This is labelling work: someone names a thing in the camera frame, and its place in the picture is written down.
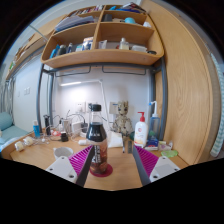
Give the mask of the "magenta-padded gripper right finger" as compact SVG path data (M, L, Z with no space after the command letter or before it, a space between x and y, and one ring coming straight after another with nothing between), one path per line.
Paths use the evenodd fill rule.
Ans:
M166 156L157 157L139 146L133 146L133 156L143 186L180 170Z

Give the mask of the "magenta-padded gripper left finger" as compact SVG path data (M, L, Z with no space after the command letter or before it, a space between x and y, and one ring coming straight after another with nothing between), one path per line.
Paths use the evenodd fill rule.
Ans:
M54 148L56 161L47 168L47 171L83 187L93 155L94 149L92 146L88 146L77 153L74 153L69 147Z

